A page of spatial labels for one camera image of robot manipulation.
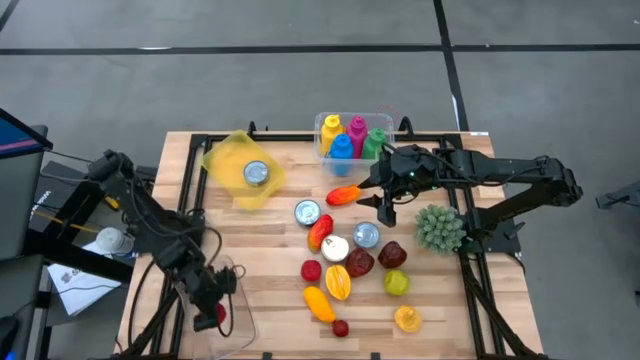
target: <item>green bottle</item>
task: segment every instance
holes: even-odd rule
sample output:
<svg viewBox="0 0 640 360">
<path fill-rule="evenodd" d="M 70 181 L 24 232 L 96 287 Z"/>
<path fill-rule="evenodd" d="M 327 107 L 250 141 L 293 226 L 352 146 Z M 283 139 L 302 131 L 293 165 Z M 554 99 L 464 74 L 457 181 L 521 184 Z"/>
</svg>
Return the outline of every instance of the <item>green bottle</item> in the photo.
<svg viewBox="0 0 640 360">
<path fill-rule="evenodd" d="M 362 147 L 362 159 L 377 159 L 385 142 L 384 130 L 375 128 L 369 132 Z"/>
</svg>

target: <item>yellow plastic bowl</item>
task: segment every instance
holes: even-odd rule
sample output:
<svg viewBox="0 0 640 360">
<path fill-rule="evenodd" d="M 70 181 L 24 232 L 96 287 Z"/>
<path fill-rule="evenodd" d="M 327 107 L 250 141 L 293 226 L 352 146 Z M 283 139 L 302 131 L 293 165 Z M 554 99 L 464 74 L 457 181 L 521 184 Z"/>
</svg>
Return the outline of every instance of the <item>yellow plastic bowl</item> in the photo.
<svg viewBox="0 0 640 360">
<path fill-rule="evenodd" d="M 269 169 L 269 178 L 260 186 L 244 180 L 244 167 L 251 161 L 262 161 Z M 204 167 L 215 181 L 234 199 L 234 205 L 246 210 L 261 208 L 267 199 L 285 183 L 284 169 L 247 133 L 236 130 L 202 157 Z"/>
</svg>

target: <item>plastic bottle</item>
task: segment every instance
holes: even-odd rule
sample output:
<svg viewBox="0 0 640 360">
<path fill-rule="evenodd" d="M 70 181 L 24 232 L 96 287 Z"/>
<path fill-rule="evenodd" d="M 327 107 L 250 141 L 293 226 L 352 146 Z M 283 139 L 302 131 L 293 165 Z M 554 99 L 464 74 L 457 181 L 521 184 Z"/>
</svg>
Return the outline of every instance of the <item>plastic bottle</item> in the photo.
<svg viewBox="0 0 640 360">
<path fill-rule="evenodd" d="M 336 136 L 331 144 L 329 157 L 332 159 L 353 159 L 353 144 L 347 134 Z M 344 161 L 337 164 L 331 164 L 331 171 L 336 176 L 347 176 L 351 171 L 351 164 Z"/>
<path fill-rule="evenodd" d="M 347 126 L 347 135 L 353 144 L 353 158 L 360 159 L 362 156 L 362 146 L 367 138 L 367 122 L 362 116 L 354 116 Z"/>
<path fill-rule="evenodd" d="M 384 130 L 375 128 L 372 129 L 364 141 L 362 148 L 363 159 L 377 159 L 378 154 L 382 151 L 382 144 L 385 142 Z"/>
<path fill-rule="evenodd" d="M 322 125 L 322 139 L 320 143 L 320 154 L 324 156 L 331 149 L 331 143 L 336 136 L 344 133 L 344 126 L 340 124 L 340 115 L 328 115 Z"/>
</svg>

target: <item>yellow fruit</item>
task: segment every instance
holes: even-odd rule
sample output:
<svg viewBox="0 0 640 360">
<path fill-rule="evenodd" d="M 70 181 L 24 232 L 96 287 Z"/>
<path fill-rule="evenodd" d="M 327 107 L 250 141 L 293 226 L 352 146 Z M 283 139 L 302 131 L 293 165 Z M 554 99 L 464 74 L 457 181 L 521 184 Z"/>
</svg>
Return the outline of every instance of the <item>yellow fruit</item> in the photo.
<svg viewBox="0 0 640 360">
<path fill-rule="evenodd" d="M 351 293 L 351 277 L 342 265 L 332 265 L 324 275 L 329 293 L 338 300 L 345 300 Z"/>
<path fill-rule="evenodd" d="M 402 305 L 396 310 L 395 315 L 396 325 L 400 329 L 408 333 L 414 333 L 420 331 L 422 325 L 422 315 L 415 308 L 407 305 Z"/>
<path fill-rule="evenodd" d="M 329 304 L 327 296 L 315 286 L 308 286 L 304 289 L 304 301 L 307 302 L 309 310 L 315 315 L 318 320 L 323 322 L 332 323 L 336 321 L 336 314 Z"/>
</svg>

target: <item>white container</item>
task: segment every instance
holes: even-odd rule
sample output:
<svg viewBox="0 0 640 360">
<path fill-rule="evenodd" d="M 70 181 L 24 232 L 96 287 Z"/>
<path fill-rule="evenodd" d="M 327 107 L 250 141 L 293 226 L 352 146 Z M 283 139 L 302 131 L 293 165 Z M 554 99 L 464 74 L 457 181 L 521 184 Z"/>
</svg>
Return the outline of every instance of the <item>white container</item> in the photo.
<svg viewBox="0 0 640 360">
<path fill-rule="evenodd" d="M 133 239 L 112 227 L 102 229 L 96 237 L 96 242 L 102 250 L 113 255 L 129 256 L 133 250 Z"/>
</svg>

